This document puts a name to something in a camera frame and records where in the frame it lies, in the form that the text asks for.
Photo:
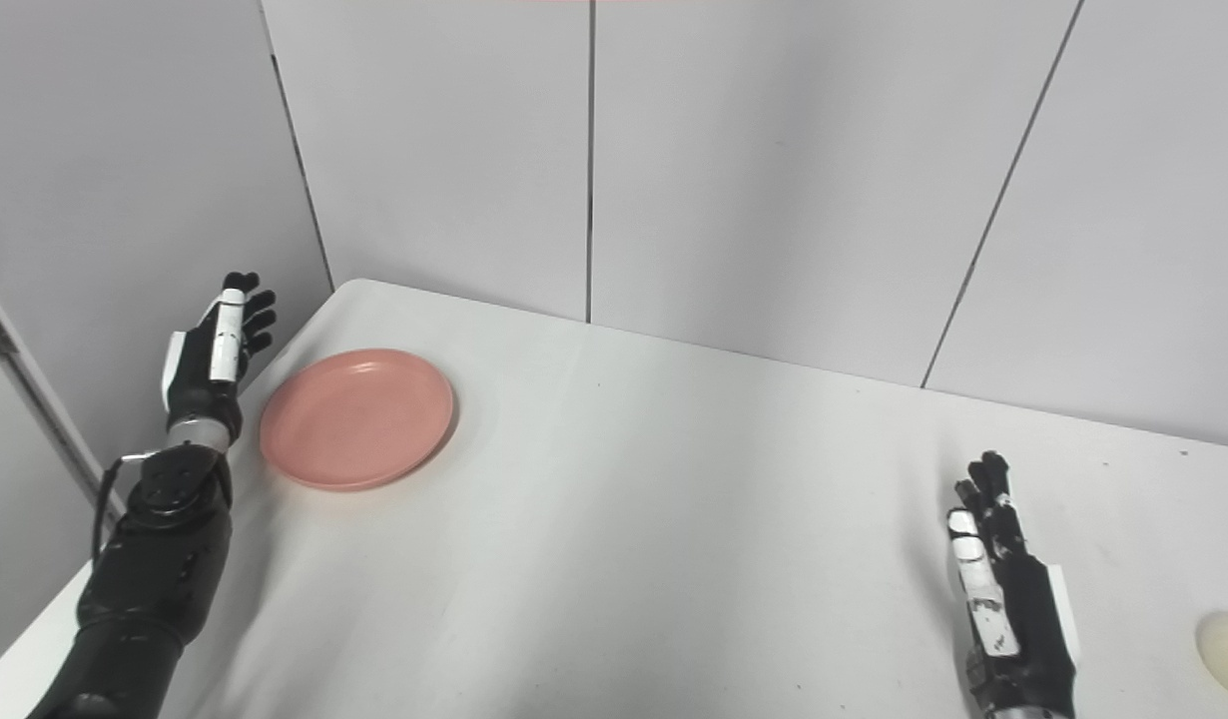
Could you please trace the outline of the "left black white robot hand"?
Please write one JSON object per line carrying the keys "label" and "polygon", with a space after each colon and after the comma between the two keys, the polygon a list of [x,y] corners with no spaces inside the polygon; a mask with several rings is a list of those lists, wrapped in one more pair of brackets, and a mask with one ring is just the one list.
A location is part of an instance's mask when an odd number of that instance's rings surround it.
{"label": "left black white robot hand", "polygon": [[275,341],[276,301],[258,274],[230,272],[195,326],[172,333],[162,374],[169,432],[204,421],[226,434],[221,450],[237,440],[244,426],[239,383],[251,360]]}

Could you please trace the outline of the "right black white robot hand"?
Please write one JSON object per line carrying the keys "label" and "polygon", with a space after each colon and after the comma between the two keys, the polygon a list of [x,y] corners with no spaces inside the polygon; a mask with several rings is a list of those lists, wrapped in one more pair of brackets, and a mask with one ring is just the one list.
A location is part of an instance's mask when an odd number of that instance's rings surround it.
{"label": "right black white robot hand", "polygon": [[966,605],[968,690],[984,718],[1074,718],[1079,643],[1063,573],[1032,555],[1009,464],[984,452],[953,491],[946,531]]}

